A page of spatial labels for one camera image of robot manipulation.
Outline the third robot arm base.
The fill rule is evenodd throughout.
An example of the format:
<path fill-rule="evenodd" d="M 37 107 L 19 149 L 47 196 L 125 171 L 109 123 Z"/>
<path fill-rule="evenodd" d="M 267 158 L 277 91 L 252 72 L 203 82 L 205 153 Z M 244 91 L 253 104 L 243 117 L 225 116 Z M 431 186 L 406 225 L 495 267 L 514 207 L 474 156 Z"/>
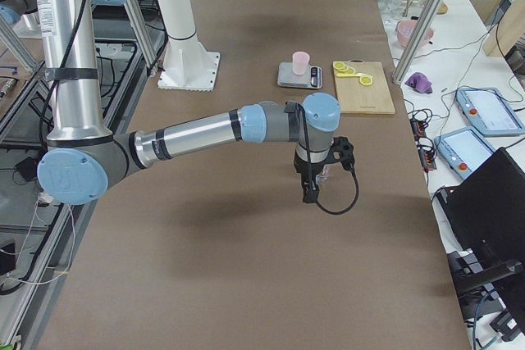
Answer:
<path fill-rule="evenodd" d="M 37 0 L 1 0 L 1 17 L 23 39 L 40 39 Z"/>

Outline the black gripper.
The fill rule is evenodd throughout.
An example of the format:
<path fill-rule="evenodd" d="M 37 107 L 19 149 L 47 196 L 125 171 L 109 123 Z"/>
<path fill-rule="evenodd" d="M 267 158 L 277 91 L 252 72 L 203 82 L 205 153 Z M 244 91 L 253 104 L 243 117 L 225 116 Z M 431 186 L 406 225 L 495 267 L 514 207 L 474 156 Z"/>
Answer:
<path fill-rule="evenodd" d="M 346 137 L 334 137 L 331 145 L 320 152 L 308 151 L 301 143 L 296 145 L 294 168 L 300 174 L 304 203 L 317 203 L 317 176 L 325 166 L 336 163 L 340 163 L 351 174 L 354 173 L 354 146 Z"/>

